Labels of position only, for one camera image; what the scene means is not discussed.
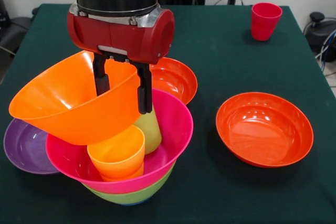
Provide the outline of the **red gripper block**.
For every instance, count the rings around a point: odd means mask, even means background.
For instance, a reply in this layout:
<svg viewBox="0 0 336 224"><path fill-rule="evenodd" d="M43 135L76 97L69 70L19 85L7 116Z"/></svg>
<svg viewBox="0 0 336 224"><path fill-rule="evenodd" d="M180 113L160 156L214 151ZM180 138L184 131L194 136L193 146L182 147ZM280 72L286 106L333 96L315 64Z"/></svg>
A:
<svg viewBox="0 0 336 224"><path fill-rule="evenodd" d="M97 96L110 89L104 67L106 57L97 53L106 51L105 47L121 50L122 55L132 60L140 78L137 89L139 112L151 113L152 74L149 64L156 64L169 53L175 30L173 13L164 9L153 27L116 24L68 13L67 26L77 47L95 52L92 67Z"/></svg>

